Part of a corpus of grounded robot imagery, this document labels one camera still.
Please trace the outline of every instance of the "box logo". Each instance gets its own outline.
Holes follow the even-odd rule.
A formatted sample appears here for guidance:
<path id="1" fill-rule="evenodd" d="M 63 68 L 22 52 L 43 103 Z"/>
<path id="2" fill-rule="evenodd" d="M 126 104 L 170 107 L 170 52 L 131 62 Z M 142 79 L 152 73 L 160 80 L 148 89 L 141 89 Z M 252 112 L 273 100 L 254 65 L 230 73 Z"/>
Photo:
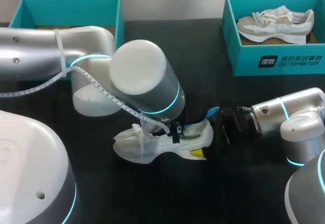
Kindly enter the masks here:
<path id="1" fill-rule="evenodd" d="M 275 66 L 277 55 L 263 55 L 259 61 L 259 68 L 272 68 Z"/>

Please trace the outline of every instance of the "shoe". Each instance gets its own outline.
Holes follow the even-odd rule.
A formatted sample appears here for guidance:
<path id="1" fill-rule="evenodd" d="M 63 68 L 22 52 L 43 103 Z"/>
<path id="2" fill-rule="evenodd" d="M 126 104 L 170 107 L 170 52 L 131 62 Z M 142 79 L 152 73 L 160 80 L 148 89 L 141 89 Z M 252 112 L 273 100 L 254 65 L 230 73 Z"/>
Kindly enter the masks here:
<path id="1" fill-rule="evenodd" d="M 184 137 L 180 143 L 173 143 L 168 135 L 153 136 L 146 123 L 133 124 L 132 129 L 119 133 L 114 139 L 113 149 L 123 159 L 140 164 L 151 163 L 157 156 L 165 152 L 173 152 L 184 159 L 203 160 L 194 156 L 191 151 L 208 147 L 213 139 L 213 129 L 205 119 L 200 123 L 185 127 Z"/>
<path id="2" fill-rule="evenodd" d="M 254 42 L 279 38 L 292 44 L 305 44 L 314 25 L 314 12 L 292 12 L 285 6 L 253 13 L 237 23 L 238 32 Z"/>

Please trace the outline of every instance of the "shoe sole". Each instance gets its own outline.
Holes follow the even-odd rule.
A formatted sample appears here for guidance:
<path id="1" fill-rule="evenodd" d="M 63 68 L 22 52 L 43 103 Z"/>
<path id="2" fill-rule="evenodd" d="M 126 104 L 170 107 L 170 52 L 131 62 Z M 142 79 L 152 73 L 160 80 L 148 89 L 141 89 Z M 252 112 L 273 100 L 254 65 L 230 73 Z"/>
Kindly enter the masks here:
<path id="1" fill-rule="evenodd" d="M 121 157 L 129 162 L 138 163 L 138 164 L 149 164 L 154 159 L 156 159 L 159 155 L 161 155 L 163 153 L 167 153 L 167 152 L 175 153 L 184 159 L 202 161 L 202 160 L 205 160 L 206 158 L 191 155 L 191 152 L 194 150 L 204 148 L 204 147 L 209 147 L 212 143 L 212 140 L 213 140 L 213 129 L 211 128 L 211 132 L 209 132 L 209 135 L 207 135 L 205 143 L 192 144 L 192 145 L 189 145 L 187 149 L 166 150 L 164 152 L 152 153 L 152 154 L 150 154 L 150 156 L 144 156 L 143 158 L 125 157 L 125 155 L 123 155 L 123 152 L 120 151 L 120 149 L 118 147 L 116 147 L 115 143 L 113 144 L 113 149 L 119 157 Z"/>
<path id="2" fill-rule="evenodd" d="M 261 43 L 261 42 L 263 42 L 267 39 L 270 39 L 270 38 L 278 38 L 278 39 L 286 41 L 287 43 L 304 45 L 304 44 L 306 44 L 306 37 L 307 37 L 306 35 L 285 35 L 285 34 L 254 36 L 254 35 L 248 35 L 241 31 L 238 31 L 238 32 L 245 38 L 252 40 L 254 42 L 257 42 L 257 43 Z"/>

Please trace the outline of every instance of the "yellow shoe tag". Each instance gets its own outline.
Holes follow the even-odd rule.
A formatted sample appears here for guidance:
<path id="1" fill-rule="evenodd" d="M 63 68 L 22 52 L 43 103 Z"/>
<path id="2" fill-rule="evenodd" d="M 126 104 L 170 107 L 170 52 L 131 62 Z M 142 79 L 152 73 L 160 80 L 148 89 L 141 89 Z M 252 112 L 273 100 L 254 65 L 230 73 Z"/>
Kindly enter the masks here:
<path id="1" fill-rule="evenodd" d="M 196 156 L 196 157 L 205 158 L 203 155 L 202 149 L 197 149 L 197 150 L 191 151 L 191 155 Z"/>

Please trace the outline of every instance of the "shoelace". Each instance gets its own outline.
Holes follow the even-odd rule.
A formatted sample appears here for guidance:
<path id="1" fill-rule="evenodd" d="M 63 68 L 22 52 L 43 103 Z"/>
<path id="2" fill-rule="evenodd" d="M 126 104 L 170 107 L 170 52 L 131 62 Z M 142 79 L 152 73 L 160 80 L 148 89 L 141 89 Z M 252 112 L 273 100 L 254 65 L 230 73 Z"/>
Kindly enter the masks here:
<path id="1" fill-rule="evenodd" d="M 274 14 L 271 14 L 274 10 L 265 10 L 262 11 L 261 13 L 259 12 L 253 12 L 253 18 L 255 19 L 255 22 L 276 22 L 276 16 Z"/>
<path id="2" fill-rule="evenodd" d="M 148 138 L 146 135 L 144 135 L 142 128 L 139 124 L 132 124 L 132 130 L 135 134 L 139 136 L 139 144 L 140 144 L 140 152 L 141 152 L 141 159 L 143 157 L 144 152 L 144 144 L 148 141 Z"/>

